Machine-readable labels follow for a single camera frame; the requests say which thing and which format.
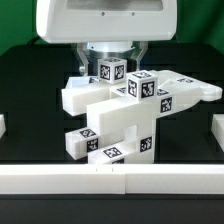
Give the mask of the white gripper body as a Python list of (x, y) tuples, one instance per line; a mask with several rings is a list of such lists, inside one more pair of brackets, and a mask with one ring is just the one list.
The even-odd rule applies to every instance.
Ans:
[(49, 43), (170, 40), (177, 0), (37, 0), (36, 29)]

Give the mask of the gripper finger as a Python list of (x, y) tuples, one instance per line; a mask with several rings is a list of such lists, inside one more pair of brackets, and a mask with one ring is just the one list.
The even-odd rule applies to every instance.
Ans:
[(136, 41), (134, 43), (134, 49), (133, 49), (133, 52), (130, 57), (132, 71), (140, 70), (141, 60), (143, 59), (147, 50), (148, 50), (148, 42), (147, 41)]
[(77, 59), (79, 61), (79, 71), (81, 74), (87, 74), (89, 71), (89, 50), (86, 43), (78, 43), (76, 48)]

